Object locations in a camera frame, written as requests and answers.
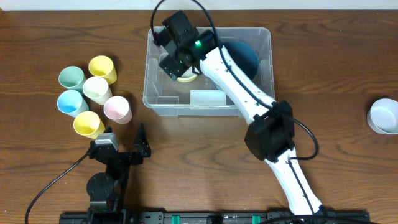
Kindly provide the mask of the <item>yellow small bowl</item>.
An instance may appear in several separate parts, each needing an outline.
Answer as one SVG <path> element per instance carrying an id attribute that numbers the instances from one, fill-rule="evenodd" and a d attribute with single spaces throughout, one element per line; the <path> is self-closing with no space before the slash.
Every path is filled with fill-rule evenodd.
<path id="1" fill-rule="evenodd" d="M 182 82 L 182 83 L 188 83 L 188 82 L 191 82 L 194 79 L 196 79 L 197 76 L 198 76 L 197 74 L 193 74 L 193 75 L 191 75 L 189 77 L 178 77 L 177 81 L 178 82 Z"/>

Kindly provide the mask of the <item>light grey small bowl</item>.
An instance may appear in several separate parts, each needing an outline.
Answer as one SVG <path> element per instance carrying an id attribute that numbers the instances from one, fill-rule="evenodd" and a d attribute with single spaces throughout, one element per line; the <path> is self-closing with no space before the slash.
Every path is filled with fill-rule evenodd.
<path id="1" fill-rule="evenodd" d="M 369 127 L 378 134 L 397 134 L 397 101 L 382 98 L 367 113 Z"/>

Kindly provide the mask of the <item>white small bowl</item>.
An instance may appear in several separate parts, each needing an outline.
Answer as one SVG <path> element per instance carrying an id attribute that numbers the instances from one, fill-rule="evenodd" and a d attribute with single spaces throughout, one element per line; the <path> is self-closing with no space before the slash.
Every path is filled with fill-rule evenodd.
<path id="1" fill-rule="evenodd" d="M 192 72 L 192 69 L 188 69 L 183 73 L 183 75 L 180 78 L 187 79 L 193 76 L 195 76 L 195 73 Z"/>

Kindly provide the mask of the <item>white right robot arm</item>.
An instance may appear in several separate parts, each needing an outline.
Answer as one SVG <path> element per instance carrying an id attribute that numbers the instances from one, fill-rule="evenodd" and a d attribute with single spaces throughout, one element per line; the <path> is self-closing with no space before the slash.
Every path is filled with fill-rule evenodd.
<path id="1" fill-rule="evenodd" d="M 319 214 L 321 201 L 312 192 L 295 150 L 292 107 L 276 102 L 253 80 L 260 69 L 254 49 L 240 41 L 222 42 L 216 28 L 200 33 L 183 11 L 163 21 L 153 32 L 154 43 L 168 55 L 159 67 L 173 80 L 185 72 L 201 73 L 226 93 L 248 124 L 244 141 L 251 153 L 276 175 L 295 215 Z"/>

